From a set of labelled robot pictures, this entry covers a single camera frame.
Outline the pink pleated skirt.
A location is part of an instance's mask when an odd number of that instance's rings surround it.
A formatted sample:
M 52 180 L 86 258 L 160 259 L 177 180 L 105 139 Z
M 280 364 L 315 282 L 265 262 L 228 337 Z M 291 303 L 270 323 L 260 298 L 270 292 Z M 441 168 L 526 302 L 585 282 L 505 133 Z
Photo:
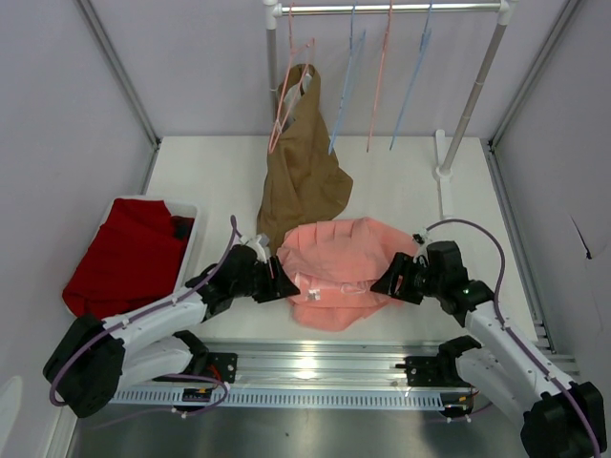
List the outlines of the pink pleated skirt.
M 288 299 L 300 325 L 340 332 L 399 303 L 370 288 L 397 253 L 416 255 L 412 236 L 371 218 L 301 225 L 286 233 L 277 256 L 300 294 Z

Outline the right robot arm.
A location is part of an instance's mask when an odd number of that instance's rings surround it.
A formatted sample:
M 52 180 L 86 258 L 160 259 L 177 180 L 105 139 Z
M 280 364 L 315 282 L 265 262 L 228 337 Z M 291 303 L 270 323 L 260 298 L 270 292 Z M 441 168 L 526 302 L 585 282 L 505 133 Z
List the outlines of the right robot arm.
M 599 457 L 607 450 L 600 391 L 576 382 L 512 323 L 497 294 L 470 279 L 455 242 L 433 242 L 417 258 L 396 253 L 371 291 L 413 304 L 434 298 L 467 330 L 439 346 L 437 377 L 480 391 L 515 424 L 529 456 Z

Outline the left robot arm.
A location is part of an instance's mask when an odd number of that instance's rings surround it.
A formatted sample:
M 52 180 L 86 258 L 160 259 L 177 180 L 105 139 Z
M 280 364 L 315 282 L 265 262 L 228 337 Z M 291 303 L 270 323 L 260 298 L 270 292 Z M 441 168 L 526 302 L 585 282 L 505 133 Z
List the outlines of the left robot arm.
M 229 309 L 238 298 L 257 303 L 299 295 L 278 257 L 237 244 L 177 292 L 137 310 L 73 321 L 43 368 L 54 406 L 87 418 L 124 388 L 159 379 L 229 383 L 191 327 Z

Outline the brown skirt on hanger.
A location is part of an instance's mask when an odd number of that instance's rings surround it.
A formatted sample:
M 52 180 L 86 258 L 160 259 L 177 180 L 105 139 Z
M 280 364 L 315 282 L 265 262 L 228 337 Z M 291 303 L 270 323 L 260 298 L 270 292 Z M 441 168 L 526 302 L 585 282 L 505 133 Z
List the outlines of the brown skirt on hanger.
M 276 252 L 284 236 L 308 223 L 332 220 L 348 206 L 352 178 L 329 150 L 327 125 L 320 113 L 321 77 L 315 68 L 308 89 L 297 101 L 293 122 L 267 156 L 257 232 Z

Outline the pink hanger holding brown skirt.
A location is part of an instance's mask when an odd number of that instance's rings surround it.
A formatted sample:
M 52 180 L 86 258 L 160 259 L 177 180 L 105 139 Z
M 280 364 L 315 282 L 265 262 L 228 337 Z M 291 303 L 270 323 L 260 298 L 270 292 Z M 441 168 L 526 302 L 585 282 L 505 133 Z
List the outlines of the pink hanger holding brown skirt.
M 310 37 L 303 43 L 295 42 L 293 25 L 296 6 L 291 4 L 287 12 L 288 63 L 282 83 L 277 83 L 276 31 L 278 19 L 284 15 L 283 6 L 279 1 L 265 1 L 264 4 L 266 8 L 267 58 L 273 115 L 267 153 L 271 155 L 276 149 L 281 134 L 294 121 L 296 106 L 303 98 L 313 78 L 312 69 L 316 40 L 314 37 Z

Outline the red garment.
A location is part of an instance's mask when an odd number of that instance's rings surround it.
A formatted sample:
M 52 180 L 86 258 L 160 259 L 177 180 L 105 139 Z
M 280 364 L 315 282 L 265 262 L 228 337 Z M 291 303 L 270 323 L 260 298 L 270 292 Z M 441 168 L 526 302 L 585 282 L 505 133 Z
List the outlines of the red garment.
M 67 308 L 104 319 L 170 295 L 193 225 L 161 200 L 115 199 L 63 290 Z

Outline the white metal clothes rack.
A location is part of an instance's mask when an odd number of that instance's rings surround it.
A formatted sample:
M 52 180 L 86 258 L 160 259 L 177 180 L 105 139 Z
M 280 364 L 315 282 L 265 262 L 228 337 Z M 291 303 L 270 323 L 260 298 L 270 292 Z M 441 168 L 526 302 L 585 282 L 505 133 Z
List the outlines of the white metal clothes rack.
M 266 38 L 266 59 L 267 59 L 267 72 L 268 72 L 268 87 L 270 95 L 269 85 L 269 71 L 268 71 L 268 50 L 267 50 L 267 31 L 266 31 L 266 8 L 264 7 L 264 18 L 265 18 L 265 38 Z M 331 16 L 331 15 L 348 15 L 350 17 L 350 11 L 353 3 L 350 5 L 321 5 L 321 6 L 296 6 L 296 16 Z M 283 6 L 282 17 L 287 18 L 287 12 L 290 5 Z M 407 14 L 407 13 L 424 13 L 427 15 L 427 8 L 429 1 L 424 1 L 417 4 L 397 4 L 394 2 L 393 15 Z M 388 14 L 389 2 L 385 4 L 362 4 L 359 2 L 359 6 L 356 10 L 358 14 Z M 462 139 L 467 132 L 467 128 L 471 121 L 474 109 L 479 100 L 481 92 L 484 88 L 487 76 L 494 63 L 498 49 L 500 47 L 502 38 L 507 30 L 512 16 L 516 10 L 516 1 L 459 1 L 457 3 L 437 3 L 434 1 L 432 7 L 432 14 L 436 12 L 495 12 L 496 23 L 495 30 L 487 46 L 482 62 L 477 71 L 474 83 L 470 89 L 470 93 L 464 109 L 460 115 L 458 124 L 454 130 L 453 136 L 448 137 L 442 129 L 438 129 L 434 132 L 434 169 L 432 170 L 432 176 L 436 181 L 438 204 L 439 204 L 439 216 L 442 220 L 449 220 L 454 217 L 454 192 L 453 192 L 453 164 L 458 153 L 458 149 L 461 145 Z

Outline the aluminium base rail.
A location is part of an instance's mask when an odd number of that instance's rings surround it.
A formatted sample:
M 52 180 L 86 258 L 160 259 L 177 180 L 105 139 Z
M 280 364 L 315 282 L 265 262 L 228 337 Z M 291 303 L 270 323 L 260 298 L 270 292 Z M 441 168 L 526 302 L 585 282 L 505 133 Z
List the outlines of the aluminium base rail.
M 279 389 L 441 388 L 469 385 L 441 375 L 435 344 L 245 341 L 205 338 L 210 351 L 238 355 L 236 385 Z

